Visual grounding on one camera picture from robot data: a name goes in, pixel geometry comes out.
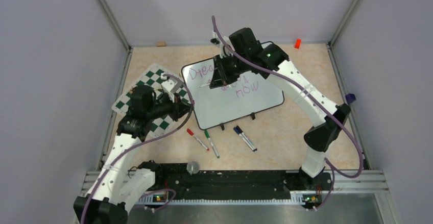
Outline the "whiteboard with black frame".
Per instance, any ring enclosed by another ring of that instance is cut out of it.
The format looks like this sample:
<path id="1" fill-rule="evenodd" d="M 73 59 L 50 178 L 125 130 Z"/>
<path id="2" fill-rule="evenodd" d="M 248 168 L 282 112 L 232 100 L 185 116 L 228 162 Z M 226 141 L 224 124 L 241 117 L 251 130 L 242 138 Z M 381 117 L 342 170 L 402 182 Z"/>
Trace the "whiteboard with black frame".
<path id="1" fill-rule="evenodd" d="M 195 117 L 201 130 L 284 103 L 284 95 L 279 88 L 252 72 L 241 74 L 229 86 L 199 88 L 210 83 L 213 67 L 213 59 L 209 58 L 185 65 L 181 69 L 184 82 L 195 102 Z"/>

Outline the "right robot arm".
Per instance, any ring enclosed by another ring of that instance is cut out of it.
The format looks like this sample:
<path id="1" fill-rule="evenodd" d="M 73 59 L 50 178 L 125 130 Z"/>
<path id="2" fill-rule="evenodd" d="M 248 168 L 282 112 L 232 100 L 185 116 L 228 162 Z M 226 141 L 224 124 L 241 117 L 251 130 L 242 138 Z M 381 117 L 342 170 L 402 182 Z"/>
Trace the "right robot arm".
<path id="1" fill-rule="evenodd" d="M 213 31 L 210 41 L 220 49 L 213 58 L 211 89 L 228 87 L 242 74 L 252 72 L 278 87 L 308 116 L 312 127 L 304 135 L 307 155 L 299 182 L 305 189 L 314 189 L 320 183 L 327 150 L 342 130 L 350 106 L 338 105 L 324 96 L 300 73 L 287 53 L 275 44 L 263 47 L 250 28 L 242 28 L 229 37 Z"/>

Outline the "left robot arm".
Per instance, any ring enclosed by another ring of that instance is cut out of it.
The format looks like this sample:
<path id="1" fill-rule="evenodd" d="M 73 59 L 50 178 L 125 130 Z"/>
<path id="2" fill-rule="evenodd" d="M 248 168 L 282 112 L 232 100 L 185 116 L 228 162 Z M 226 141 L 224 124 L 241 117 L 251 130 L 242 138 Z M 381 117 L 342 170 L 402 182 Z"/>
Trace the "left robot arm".
<path id="1" fill-rule="evenodd" d="M 124 180 L 136 148 L 147 143 L 154 120 L 169 116 L 177 121 L 191 115 L 191 104 L 183 101 L 177 92 L 182 85 L 165 81 L 159 95 L 148 85 L 130 89 L 131 104 L 118 124 L 110 154 L 97 180 L 85 196 L 77 197 L 74 202 L 80 223 L 127 223 L 130 211 L 144 193 L 149 188 L 162 187 L 163 175 L 150 169 L 140 169 L 128 182 Z"/>

